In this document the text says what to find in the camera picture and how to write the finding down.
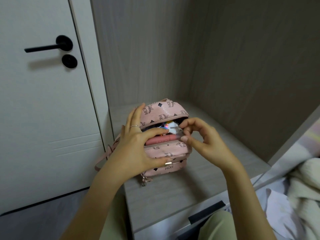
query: black lever handle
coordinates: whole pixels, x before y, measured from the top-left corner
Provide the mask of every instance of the black lever handle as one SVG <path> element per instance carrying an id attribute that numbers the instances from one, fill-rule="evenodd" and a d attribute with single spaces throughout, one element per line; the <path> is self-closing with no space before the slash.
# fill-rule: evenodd
<path id="1" fill-rule="evenodd" d="M 67 36 L 59 35 L 56 38 L 56 44 L 33 47 L 33 48 L 26 48 L 26 49 L 24 49 L 24 51 L 26 53 L 36 52 L 36 51 L 53 50 L 53 49 L 61 49 L 63 51 L 70 51 L 70 50 L 72 50 L 72 48 L 73 48 L 72 41 Z"/>

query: mini backpack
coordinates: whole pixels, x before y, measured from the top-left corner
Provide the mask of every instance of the mini backpack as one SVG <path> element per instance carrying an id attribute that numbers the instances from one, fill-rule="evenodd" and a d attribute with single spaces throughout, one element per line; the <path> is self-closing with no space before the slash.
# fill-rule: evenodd
<path id="1" fill-rule="evenodd" d="M 180 104 L 165 98 L 159 102 L 145 106 L 141 114 L 140 129 L 144 131 L 150 127 L 161 127 L 161 124 L 163 125 L 167 121 L 175 121 L 177 124 L 180 124 L 187 118 L 189 118 L 189 114 Z M 119 142 L 120 135 L 117 136 L 112 146 L 108 145 L 107 152 L 98 159 L 97 164 L 105 158 L 108 159 Z M 175 135 L 153 137 L 146 142 L 144 150 L 151 158 L 170 157 L 172 164 L 142 172 L 143 186 L 147 184 L 147 181 L 152 180 L 149 178 L 151 176 L 172 173 L 184 168 L 187 165 L 187 158 L 192 152 L 192 148 L 180 141 L 180 136 Z"/>

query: cabinet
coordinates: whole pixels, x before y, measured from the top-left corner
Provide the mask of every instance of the cabinet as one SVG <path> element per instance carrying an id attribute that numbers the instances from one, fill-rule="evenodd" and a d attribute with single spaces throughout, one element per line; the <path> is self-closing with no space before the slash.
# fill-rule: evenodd
<path id="1" fill-rule="evenodd" d="M 320 104 L 320 4 L 280 2 L 92 0 L 114 136 L 133 107 L 169 98 L 214 126 L 251 178 L 266 172 Z M 182 171 L 125 183 L 132 230 L 225 190 L 194 151 Z"/>

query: white cloth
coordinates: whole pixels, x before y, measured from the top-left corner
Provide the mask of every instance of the white cloth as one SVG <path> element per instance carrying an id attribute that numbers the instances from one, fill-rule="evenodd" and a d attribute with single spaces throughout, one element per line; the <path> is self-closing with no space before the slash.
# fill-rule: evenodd
<path id="1" fill-rule="evenodd" d="M 286 195 L 267 189 L 266 218 L 274 231 L 284 238 L 302 239 L 304 229 Z"/>
<path id="2" fill-rule="evenodd" d="M 288 199 L 306 229 L 306 240 L 320 240 L 320 158 L 312 158 L 290 173 Z"/>

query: pink backpack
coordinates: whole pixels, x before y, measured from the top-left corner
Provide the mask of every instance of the pink backpack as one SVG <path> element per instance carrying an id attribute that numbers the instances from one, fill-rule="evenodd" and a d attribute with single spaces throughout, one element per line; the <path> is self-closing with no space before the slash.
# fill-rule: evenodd
<path id="1" fill-rule="evenodd" d="M 171 120 L 179 121 L 180 124 L 184 119 L 187 119 L 188 117 L 189 114 L 180 104 L 166 98 L 159 102 L 152 103 L 143 109 L 143 112 L 141 114 L 140 129 L 143 130 L 151 125 L 156 125 Z M 119 144 L 119 141 L 120 135 L 117 136 L 112 146 L 108 145 L 108 151 L 101 158 L 99 158 L 98 162 L 102 161 L 105 158 L 108 159 Z M 161 168 L 150 169 L 141 173 L 144 186 L 146 185 L 147 181 L 152 180 L 148 177 L 171 173 L 184 168 L 187 164 L 187 158 L 192 152 L 192 148 L 190 146 L 186 145 L 176 137 L 172 137 L 170 141 L 159 143 L 157 143 L 157 140 L 155 140 L 154 137 L 150 139 L 149 144 L 151 145 L 144 146 L 145 152 L 149 157 L 170 157 L 172 159 L 172 164 L 166 165 Z M 100 170 L 97 165 L 95 166 L 95 169 L 97 171 Z"/>

